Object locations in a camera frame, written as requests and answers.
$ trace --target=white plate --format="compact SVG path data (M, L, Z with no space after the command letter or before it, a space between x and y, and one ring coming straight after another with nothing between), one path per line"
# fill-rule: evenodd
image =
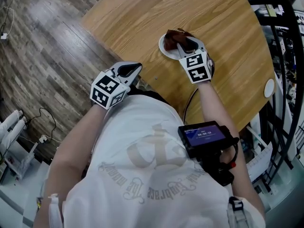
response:
M179 53L178 49L174 49L174 50L170 50L170 51L166 51L166 50L165 50L165 47L164 47L164 45L165 45L165 43L164 43L165 35L166 35L166 34L164 34L164 35L160 38L160 40L159 40L159 42L158 42L158 47L160 48L161 52L162 52L165 56L167 56L167 57L169 57L169 58L171 58L171 59L174 59L174 60L180 60L180 59L181 59L181 56L180 56L180 53Z

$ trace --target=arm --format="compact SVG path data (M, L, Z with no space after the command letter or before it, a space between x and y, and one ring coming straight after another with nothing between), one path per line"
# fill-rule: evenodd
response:
M209 81L199 83L198 88L205 121L216 121L219 125L225 125L233 137L239 137L238 130L211 83ZM234 148L230 147L228 151L222 154L221 161L229 162L234 154ZM247 199L265 217L263 203L251 184L240 142L238 142L236 167L231 169L230 172L234 175L233 194Z
M41 209L36 215L34 228L48 228L48 207L51 194L59 196L62 215L62 201L68 192L81 180L95 140L101 132L106 110L94 105L65 137L58 148L50 167Z

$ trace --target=white power strip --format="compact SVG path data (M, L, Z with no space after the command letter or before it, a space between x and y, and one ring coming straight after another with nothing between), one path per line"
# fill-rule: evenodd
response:
M7 33L3 33L3 35L1 36L1 40L6 40L6 38L8 37L8 34Z

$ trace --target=digital display device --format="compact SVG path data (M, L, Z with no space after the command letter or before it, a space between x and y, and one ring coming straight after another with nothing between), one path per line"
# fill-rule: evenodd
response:
M197 129L188 129L184 132L192 146L214 142L225 138L224 134L216 125L199 127Z

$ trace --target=white t-shirt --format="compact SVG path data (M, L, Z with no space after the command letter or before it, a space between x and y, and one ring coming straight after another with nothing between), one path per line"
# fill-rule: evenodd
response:
M231 195L187 157L181 125L172 107L143 95L111 109L86 177L64 202L64 227L229 227Z

